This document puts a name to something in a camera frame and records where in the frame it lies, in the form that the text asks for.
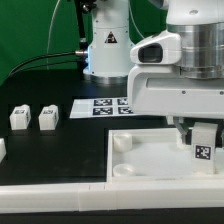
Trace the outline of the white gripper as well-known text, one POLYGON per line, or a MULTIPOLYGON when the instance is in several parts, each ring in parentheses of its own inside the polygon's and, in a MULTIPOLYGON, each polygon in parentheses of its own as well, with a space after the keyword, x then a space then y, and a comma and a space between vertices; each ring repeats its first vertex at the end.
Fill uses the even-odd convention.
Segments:
POLYGON ((135 114, 173 116, 186 143, 185 118, 224 119, 224 79, 182 78, 171 66, 134 66, 128 76, 127 97, 135 114))

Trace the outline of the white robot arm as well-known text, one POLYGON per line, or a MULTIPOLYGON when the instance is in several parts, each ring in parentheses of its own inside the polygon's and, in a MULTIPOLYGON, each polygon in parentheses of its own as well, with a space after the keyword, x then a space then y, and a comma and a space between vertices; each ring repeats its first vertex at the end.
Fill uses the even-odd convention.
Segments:
POLYGON ((167 12, 166 29, 134 44, 127 0, 82 0, 93 14, 87 79, 127 82, 136 114, 167 116, 182 141, 224 143, 224 0, 148 0, 167 12))

